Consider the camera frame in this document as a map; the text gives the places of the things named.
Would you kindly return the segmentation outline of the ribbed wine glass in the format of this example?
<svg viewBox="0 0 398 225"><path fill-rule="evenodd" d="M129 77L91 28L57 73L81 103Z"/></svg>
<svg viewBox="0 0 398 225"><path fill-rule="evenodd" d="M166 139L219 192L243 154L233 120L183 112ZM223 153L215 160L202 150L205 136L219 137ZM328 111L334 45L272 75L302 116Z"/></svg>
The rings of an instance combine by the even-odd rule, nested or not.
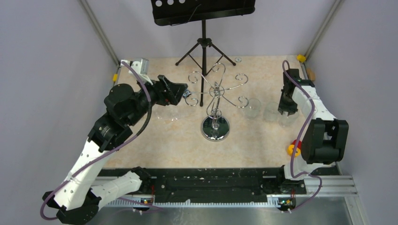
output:
<svg viewBox="0 0 398 225"><path fill-rule="evenodd" d="M249 99L248 105L244 108L244 115L247 119L255 119L261 111L261 102L256 98Z"/></svg>
<svg viewBox="0 0 398 225"><path fill-rule="evenodd" d="M294 114L289 114L288 112L283 112L278 124L281 127L290 127L293 125L293 123L297 120L297 118L299 117L299 112L295 112Z"/></svg>
<svg viewBox="0 0 398 225"><path fill-rule="evenodd" d="M280 113L278 112L278 103L270 102L265 106L263 119L266 122L276 122Z"/></svg>

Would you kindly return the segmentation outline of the clear wine glass back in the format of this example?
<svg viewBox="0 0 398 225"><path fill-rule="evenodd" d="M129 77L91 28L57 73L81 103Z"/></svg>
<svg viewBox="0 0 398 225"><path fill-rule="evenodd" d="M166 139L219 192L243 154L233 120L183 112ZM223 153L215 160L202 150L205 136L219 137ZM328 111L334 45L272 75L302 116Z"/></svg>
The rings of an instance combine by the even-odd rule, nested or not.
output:
<svg viewBox="0 0 398 225"><path fill-rule="evenodd" d="M175 106L158 106L155 109L155 115L162 121L177 121L181 118L181 114Z"/></svg>

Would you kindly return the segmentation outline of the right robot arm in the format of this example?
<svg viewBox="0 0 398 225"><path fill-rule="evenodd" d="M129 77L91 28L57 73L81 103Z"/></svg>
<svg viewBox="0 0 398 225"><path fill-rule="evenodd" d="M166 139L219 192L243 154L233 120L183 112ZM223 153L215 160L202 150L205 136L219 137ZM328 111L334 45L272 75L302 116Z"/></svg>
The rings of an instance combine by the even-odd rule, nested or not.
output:
<svg viewBox="0 0 398 225"><path fill-rule="evenodd" d="M299 70L289 68L283 73L278 111L292 116L301 110L306 121L299 134L300 155L283 166L284 175L275 180L281 193L294 188L294 180L302 180L314 170L339 162L344 157L349 125L337 119L316 93L312 81L299 77Z"/></svg>

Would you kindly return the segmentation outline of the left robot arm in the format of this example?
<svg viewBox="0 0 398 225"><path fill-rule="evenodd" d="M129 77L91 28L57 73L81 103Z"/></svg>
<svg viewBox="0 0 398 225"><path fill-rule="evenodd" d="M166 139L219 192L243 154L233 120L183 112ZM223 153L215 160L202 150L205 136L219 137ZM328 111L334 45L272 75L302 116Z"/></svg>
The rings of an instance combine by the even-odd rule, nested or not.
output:
<svg viewBox="0 0 398 225"><path fill-rule="evenodd" d="M141 83L138 92L126 83L114 86L104 100L106 113L90 130L67 177L58 188L43 195L44 205L57 210L55 218L67 225L84 225L111 201L128 193L148 192L150 174L141 167L99 186L93 182L111 155L137 138L132 126L145 119L140 128L143 132L154 105L177 105L187 89L187 84L171 82L164 75Z"/></svg>

